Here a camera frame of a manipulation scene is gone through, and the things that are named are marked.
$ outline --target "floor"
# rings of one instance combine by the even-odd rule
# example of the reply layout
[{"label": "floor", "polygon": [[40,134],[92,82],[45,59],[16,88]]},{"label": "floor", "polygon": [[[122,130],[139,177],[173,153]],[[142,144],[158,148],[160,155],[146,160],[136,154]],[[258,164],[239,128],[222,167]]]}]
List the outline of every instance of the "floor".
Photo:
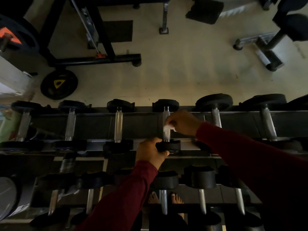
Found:
[{"label": "floor", "polygon": [[[46,2],[39,0],[35,14],[28,20],[36,28],[42,25]],[[194,105],[201,97],[226,93],[234,104],[254,95],[283,93],[287,100],[308,94],[306,57],[307,42],[292,42],[289,38],[275,48],[285,66],[276,72],[268,71],[256,55],[254,46],[242,51],[232,48],[237,38],[258,33],[277,31],[271,21],[275,6],[263,11],[256,1],[243,12],[224,16],[214,25],[207,25],[185,18],[193,2],[171,0],[168,10],[169,35],[160,35],[162,22],[161,3],[142,4],[139,10],[132,6],[99,7],[103,20],[133,20],[133,41],[113,43],[116,54],[141,53],[142,65],[130,63],[72,66],[79,79],[76,91],[67,99],[105,107],[109,100],[119,98],[135,102],[137,106],[151,106],[161,98],[175,99],[180,105]],[[308,7],[299,12],[308,14]],[[49,46],[57,58],[95,55],[86,49],[86,36],[77,13],[67,2]],[[5,58],[27,72],[38,72],[34,78],[34,92],[25,99],[42,105],[57,107],[40,93],[42,79],[54,69],[38,55],[21,55],[7,52]],[[10,104],[14,99],[2,99]]]}]

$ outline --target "black pants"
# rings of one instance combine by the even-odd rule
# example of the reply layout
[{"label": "black pants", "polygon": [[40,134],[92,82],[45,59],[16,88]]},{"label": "black pants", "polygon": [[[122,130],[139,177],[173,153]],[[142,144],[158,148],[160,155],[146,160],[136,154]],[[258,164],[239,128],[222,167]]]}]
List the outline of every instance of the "black pants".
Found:
[{"label": "black pants", "polygon": [[[142,212],[140,212],[134,221],[131,231],[140,231],[142,227]],[[150,231],[187,231],[188,225],[177,213],[163,215],[161,212],[151,213],[149,215]]]}]

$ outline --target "person's right arm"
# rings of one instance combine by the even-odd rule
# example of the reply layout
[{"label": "person's right arm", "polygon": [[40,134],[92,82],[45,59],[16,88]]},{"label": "person's right arm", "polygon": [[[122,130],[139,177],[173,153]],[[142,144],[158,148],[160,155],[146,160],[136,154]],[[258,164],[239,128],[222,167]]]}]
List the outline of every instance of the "person's right arm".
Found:
[{"label": "person's right arm", "polygon": [[202,122],[187,111],[171,114],[165,124],[207,144],[263,204],[281,215],[291,218],[297,206],[308,205],[308,161]]}]

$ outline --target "hand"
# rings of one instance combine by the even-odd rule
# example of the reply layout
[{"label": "hand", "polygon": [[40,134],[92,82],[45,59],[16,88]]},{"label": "hand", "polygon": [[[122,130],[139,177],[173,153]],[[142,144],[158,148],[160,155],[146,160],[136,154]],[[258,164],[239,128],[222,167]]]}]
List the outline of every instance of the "hand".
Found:
[{"label": "hand", "polygon": [[157,151],[155,144],[161,141],[162,139],[156,137],[144,140],[140,143],[136,153],[136,162],[139,160],[148,161],[158,170],[166,157],[170,154],[169,151]]},{"label": "hand", "polygon": [[196,135],[199,126],[203,121],[196,118],[187,110],[180,110],[172,113],[165,120],[165,125],[171,125],[175,130],[184,135]]}]

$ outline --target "black rubber mat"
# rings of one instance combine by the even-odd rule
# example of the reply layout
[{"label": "black rubber mat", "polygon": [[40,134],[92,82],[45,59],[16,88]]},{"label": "black rubber mat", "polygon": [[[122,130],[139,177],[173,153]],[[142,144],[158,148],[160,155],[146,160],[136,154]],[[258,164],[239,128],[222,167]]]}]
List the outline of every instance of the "black rubber mat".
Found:
[{"label": "black rubber mat", "polygon": [[224,8],[224,3],[214,0],[195,0],[195,4],[187,12],[186,18],[202,23],[216,23],[220,13]]},{"label": "black rubber mat", "polygon": [[133,40],[133,20],[105,21],[104,27],[112,43],[131,42]]}]

